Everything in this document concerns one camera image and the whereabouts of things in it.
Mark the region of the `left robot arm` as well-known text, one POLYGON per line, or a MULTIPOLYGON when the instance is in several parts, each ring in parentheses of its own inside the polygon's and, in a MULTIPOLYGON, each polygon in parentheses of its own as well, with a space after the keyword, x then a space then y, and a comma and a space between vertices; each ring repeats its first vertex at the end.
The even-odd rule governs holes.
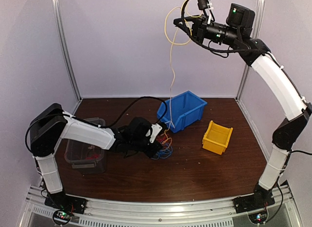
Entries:
POLYGON ((114 153, 142 152, 147 157, 155 156, 162 148, 157 136, 163 127, 135 117, 123 127, 100 125, 80 119, 54 103, 33 119, 25 133, 26 148, 37 161, 51 201, 59 209, 70 205, 59 175, 55 153, 63 139, 99 147, 114 153))

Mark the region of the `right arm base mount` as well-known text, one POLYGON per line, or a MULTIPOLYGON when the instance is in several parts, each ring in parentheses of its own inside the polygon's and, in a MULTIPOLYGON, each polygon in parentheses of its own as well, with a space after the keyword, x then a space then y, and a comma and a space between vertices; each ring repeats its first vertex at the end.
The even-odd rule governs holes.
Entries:
POLYGON ((259 195, 250 194, 247 196, 238 196, 233 199, 234 208, 237 214, 243 212, 264 209, 266 206, 275 204, 273 197, 263 200, 259 195))

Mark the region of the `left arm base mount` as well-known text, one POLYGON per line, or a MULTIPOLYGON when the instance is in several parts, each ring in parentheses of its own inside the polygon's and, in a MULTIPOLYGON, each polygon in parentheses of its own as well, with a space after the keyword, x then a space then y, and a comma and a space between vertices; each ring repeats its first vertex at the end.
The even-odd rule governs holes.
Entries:
POLYGON ((44 204, 69 213, 84 214, 87 200, 84 198, 65 195, 63 199, 45 198, 44 204))

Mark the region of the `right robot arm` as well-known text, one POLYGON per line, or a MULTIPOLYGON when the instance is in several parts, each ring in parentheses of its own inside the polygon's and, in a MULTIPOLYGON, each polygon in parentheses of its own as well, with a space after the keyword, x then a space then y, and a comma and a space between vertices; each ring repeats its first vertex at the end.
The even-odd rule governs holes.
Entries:
POLYGON ((269 161, 250 197, 254 208, 263 207, 269 202, 272 188, 294 153, 293 144, 310 119, 312 105, 305 101, 267 45, 260 39, 251 38, 255 18, 253 10, 232 3, 226 24, 220 24, 208 17, 207 3, 197 4, 202 16, 185 16, 186 5, 183 3, 181 17, 174 20, 174 25, 206 50, 220 54, 238 53, 246 65, 266 82, 285 113, 285 119, 273 133, 269 161))

